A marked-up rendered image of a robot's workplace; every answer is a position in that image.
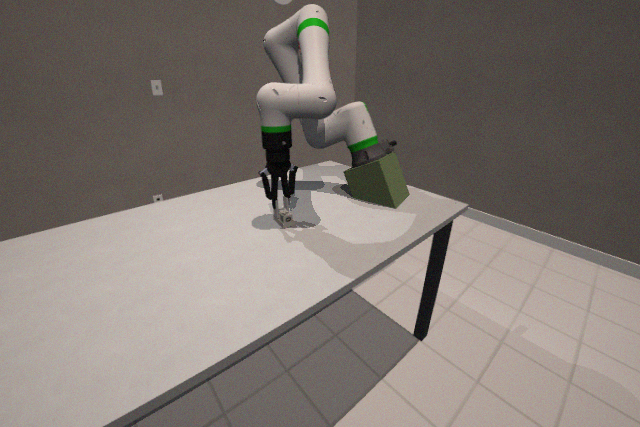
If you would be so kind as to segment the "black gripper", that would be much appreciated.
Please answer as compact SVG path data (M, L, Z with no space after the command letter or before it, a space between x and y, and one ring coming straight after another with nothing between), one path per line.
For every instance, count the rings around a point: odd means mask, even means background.
M278 206L278 180L281 177L282 189L283 189L283 205L284 208L289 211L289 198L291 194L294 194L295 178L298 167L291 165L290 163L290 150L285 151L268 151L266 150L266 168L263 171L259 171L259 175L262 177L263 186L266 197L272 200L272 207L274 216L279 218L279 206ZM276 163L283 162L283 163ZM289 171L289 182L287 181L287 172ZM268 180L268 171L271 174L271 189ZM292 187L292 188L291 188Z

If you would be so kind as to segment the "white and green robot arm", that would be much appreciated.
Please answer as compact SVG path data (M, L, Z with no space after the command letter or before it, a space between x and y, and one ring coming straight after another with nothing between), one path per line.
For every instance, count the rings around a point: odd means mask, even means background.
M307 143L323 149L345 141L353 168L394 152L396 141L378 143L365 103L353 102L334 110L336 95L327 56L329 27L323 8L304 6L269 30L263 46L283 81L264 85L256 97L264 149L278 152L291 148L291 121L303 118L299 120Z

